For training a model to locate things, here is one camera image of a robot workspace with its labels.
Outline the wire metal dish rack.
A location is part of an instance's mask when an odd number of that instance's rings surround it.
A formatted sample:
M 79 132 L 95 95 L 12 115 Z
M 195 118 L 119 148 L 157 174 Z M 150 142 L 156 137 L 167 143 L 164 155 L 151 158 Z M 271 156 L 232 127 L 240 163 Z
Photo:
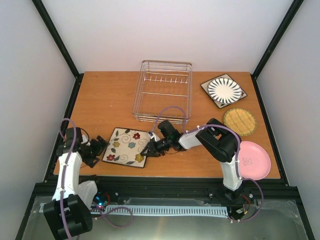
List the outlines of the wire metal dish rack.
M 185 61 L 143 60 L 132 104 L 135 119 L 187 123 L 192 114 L 192 67 Z

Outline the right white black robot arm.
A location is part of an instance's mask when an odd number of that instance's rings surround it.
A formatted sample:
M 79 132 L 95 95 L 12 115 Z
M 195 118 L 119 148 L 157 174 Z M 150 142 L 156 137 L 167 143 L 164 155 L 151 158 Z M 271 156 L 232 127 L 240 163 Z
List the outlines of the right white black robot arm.
M 237 161 L 241 138 L 233 130 L 215 118 L 191 131 L 179 132 L 168 120 L 159 123 L 158 129 L 163 138 L 160 139 L 154 132 L 149 132 L 150 140 L 141 150 L 141 156 L 160 157 L 170 149 L 183 152 L 203 146 L 214 159 L 220 162 L 224 187 L 230 191 L 240 188 L 243 180 Z

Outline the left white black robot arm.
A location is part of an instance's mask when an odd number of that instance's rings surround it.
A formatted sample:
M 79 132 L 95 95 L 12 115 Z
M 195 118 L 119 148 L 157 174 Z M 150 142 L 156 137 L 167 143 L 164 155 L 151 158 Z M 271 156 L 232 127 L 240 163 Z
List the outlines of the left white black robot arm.
M 80 128 L 68 128 L 66 139 L 56 154 L 59 173 L 52 200 L 43 207 L 43 214 L 56 240 L 70 240 L 93 228 L 90 213 L 92 201 L 103 198 L 104 188 L 95 180 L 79 182 L 82 165 L 93 168 L 107 147 L 107 142 L 97 136 L 91 139 Z

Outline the square floral plate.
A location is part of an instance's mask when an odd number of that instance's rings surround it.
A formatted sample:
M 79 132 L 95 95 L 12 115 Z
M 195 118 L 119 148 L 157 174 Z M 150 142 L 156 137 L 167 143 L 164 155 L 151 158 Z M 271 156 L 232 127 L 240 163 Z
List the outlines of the square floral plate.
M 102 161 L 127 167 L 144 168 L 142 150 L 150 141 L 147 131 L 116 127 L 108 141 Z

